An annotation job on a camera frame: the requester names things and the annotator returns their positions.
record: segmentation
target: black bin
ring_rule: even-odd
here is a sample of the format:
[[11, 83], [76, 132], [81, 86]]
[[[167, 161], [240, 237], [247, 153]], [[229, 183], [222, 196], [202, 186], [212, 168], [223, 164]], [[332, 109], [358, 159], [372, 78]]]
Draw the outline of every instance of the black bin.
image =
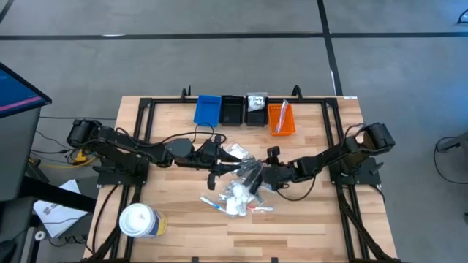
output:
[[222, 96], [219, 123], [223, 126], [240, 126], [244, 115], [242, 96]]
[[268, 97], [265, 97], [265, 107], [249, 112], [249, 97], [246, 97], [245, 123], [247, 126], [264, 127], [268, 124]]

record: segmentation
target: plastic container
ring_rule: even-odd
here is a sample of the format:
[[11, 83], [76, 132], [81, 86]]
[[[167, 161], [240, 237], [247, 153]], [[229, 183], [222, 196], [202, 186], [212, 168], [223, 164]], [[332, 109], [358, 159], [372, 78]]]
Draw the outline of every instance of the plastic container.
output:
[[244, 107], [245, 123], [247, 126], [264, 127], [268, 124], [268, 97], [265, 97], [265, 107], [261, 110], [254, 110], [249, 112], [248, 108], [249, 97], [246, 97], [246, 105]]
[[153, 238], [166, 231], [167, 219], [148, 205], [136, 203], [122, 211], [118, 225], [121, 231], [129, 237]]
[[270, 119], [270, 133], [273, 136], [287, 136], [295, 133], [293, 107], [289, 104], [286, 107], [286, 118], [280, 132], [275, 132], [281, 114], [281, 104], [268, 105], [268, 118]]
[[219, 122], [223, 126], [240, 126], [244, 116], [242, 96], [223, 96]]
[[193, 121], [201, 126], [218, 126], [221, 101], [220, 96], [199, 95]]

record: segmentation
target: yellow tool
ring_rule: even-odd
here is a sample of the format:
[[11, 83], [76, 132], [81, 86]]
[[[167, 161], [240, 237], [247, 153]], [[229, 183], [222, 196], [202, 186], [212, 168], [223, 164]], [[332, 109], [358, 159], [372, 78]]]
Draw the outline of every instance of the yellow tool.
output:
[[72, 156], [72, 160], [73, 160], [73, 163], [74, 164], [80, 164], [80, 163], [83, 163], [85, 161], [88, 161], [89, 158], [86, 157], [85, 153], [83, 152], [83, 150], [80, 150], [78, 151], [78, 154], [76, 155], [76, 157], [73, 157]]

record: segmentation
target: white cup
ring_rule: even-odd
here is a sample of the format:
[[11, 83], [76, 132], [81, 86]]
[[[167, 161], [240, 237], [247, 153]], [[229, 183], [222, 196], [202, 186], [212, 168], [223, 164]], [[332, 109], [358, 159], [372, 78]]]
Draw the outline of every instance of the white cup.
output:
[[122, 211], [118, 225], [121, 231], [129, 237], [153, 238], [165, 232], [167, 219], [148, 205], [136, 203]]

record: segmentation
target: orange bin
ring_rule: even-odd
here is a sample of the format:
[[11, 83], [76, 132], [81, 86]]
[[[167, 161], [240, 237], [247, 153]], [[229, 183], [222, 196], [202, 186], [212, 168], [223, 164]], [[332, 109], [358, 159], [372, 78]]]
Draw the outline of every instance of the orange bin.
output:
[[286, 136], [295, 133], [294, 115], [291, 104], [286, 106], [286, 118], [284, 119], [281, 131], [275, 132], [276, 125], [279, 122], [279, 115], [281, 114], [281, 104], [268, 105], [268, 120], [270, 125], [270, 133], [273, 136]]

